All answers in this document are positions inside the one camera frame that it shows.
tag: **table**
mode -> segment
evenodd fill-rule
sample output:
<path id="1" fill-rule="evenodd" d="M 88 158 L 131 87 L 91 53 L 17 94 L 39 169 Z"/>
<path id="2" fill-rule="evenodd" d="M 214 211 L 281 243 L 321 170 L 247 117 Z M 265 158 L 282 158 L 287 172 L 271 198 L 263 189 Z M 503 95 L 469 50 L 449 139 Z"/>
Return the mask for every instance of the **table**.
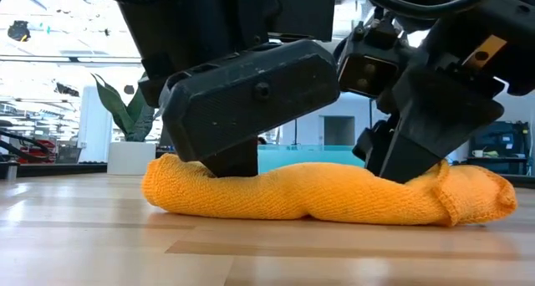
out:
<path id="1" fill-rule="evenodd" d="M 150 206 L 139 177 L 0 182 L 5 285 L 533 285 L 535 192 L 486 226 L 218 220 Z"/>
<path id="2" fill-rule="evenodd" d="M 466 158 L 468 165 L 482 166 L 490 171 L 496 173 L 518 174 L 526 175 L 529 165 L 529 159 L 525 157 L 468 157 Z M 503 164 L 507 166 L 506 170 L 497 170 L 492 164 Z"/>

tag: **black plastic housing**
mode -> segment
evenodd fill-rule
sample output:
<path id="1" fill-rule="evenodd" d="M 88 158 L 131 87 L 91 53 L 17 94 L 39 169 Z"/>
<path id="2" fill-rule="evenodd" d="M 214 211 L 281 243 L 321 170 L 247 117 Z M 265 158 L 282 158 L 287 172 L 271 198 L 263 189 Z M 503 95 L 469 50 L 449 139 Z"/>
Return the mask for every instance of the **black plastic housing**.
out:
<path id="1" fill-rule="evenodd" d="M 390 29 L 383 30 L 385 25 Z M 390 23 L 366 30 L 360 22 L 349 35 L 340 58 L 341 90 L 377 98 L 395 84 L 414 50 L 398 39 Z"/>
<path id="2" fill-rule="evenodd" d="M 176 72 L 245 50 L 247 41 L 330 41 L 335 0 L 159 0 L 120 3 L 148 78 L 141 91 L 152 107 Z"/>
<path id="3" fill-rule="evenodd" d="M 268 43 L 172 75 L 162 119 L 183 161 L 202 161 L 339 97 L 333 56 L 317 43 Z"/>
<path id="4" fill-rule="evenodd" d="M 423 46 L 433 54 L 448 53 L 466 59 L 491 35 L 507 44 L 483 71 L 506 80 L 509 94 L 529 94 L 535 89 L 529 60 L 535 54 L 533 5 L 519 0 L 487 0 L 470 11 L 439 20 Z"/>

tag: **glass wall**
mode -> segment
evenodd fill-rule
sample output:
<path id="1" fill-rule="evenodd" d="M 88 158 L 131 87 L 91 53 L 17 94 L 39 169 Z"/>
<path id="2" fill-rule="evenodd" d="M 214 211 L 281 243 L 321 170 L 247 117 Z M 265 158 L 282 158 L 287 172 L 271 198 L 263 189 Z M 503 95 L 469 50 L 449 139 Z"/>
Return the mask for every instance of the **glass wall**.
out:
<path id="1" fill-rule="evenodd" d="M 65 160 L 60 152 L 77 154 L 88 149 L 79 141 L 82 101 L 85 87 L 95 87 L 91 74 L 99 75 L 112 85 L 128 104 L 133 95 L 126 94 L 125 86 L 137 90 L 137 81 L 143 74 L 140 64 L 117 64 L 91 66 L 39 63 L 39 62 L 0 62 L 0 128 L 10 134 L 21 135 L 38 140 L 53 152 L 52 161 Z M 146 141 L 157 143 L 161 136 L 161 118 L 157 118 Z M 111 141 L 124 140 L 120 129 L 113 124 Z M 36 150 L 35 146 L 20 140 L 2 140 L 23 150 Z"/>

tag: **black cable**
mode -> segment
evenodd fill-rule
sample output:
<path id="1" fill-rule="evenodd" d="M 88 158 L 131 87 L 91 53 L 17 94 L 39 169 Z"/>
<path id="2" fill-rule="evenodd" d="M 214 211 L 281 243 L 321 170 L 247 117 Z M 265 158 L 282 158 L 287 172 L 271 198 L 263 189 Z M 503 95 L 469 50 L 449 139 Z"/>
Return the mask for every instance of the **black cable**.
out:
<path id="1" fill-rule="evenodd" d="M 50 150 L 47 148 L 47 146 L 37 142 L 36 140 L 32 140 L 32 139 L 29 139 L 27 137 L 20 136 L 20 135 L 13 135 L 8 132 L 1 131 L 1 130 L 0 130 L 0 135 L 5 135 L 15 140 L 22 140 L 22 141 L 34 144 L 37 147 L 39 147 L 39 149 L 45 154 L 45 156 L 32 156 L 32 155 L 29 155 L 28 153 L 20 151 L 19 149 L 15 148 L 15 146 L 9 143 L 6 143 L 3 140 L 0 140 L 0 147 L 9 151 L 10 153 L 13 153 L 15 156 L 19 156 L 19 157 L 22 157 L 24 160 L 33 161 L 33 162 L 48 161 L 48 156 L 50 156 Z"/>
<path id="2" fill-rule="evenodd" d="M 455 0 L 438 5 L 419 5 L 403 0 L 371 0 L 382 8 L 396 14 L 410 18 L 440 18 L 448 14 L 459 13 L 471 8 L 485 0 Z"/>

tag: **orange cloth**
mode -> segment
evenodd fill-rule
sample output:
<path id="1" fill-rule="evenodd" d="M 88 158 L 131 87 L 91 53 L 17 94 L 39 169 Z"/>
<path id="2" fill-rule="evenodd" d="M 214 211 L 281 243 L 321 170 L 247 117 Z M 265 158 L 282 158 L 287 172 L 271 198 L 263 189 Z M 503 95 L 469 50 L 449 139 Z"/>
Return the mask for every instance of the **orange cloth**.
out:
<path id="1" fill-rule="evenodd" d="M 146 199 L 168 212 L 219 218 L 420 225 L 489 222 L 517 208 L 512 185 L 477 166 L 445 162 L 401 185 L 356 166 L 303 163 L 255 177 L 214 178 L 165 155 L 149 164 Z"/>

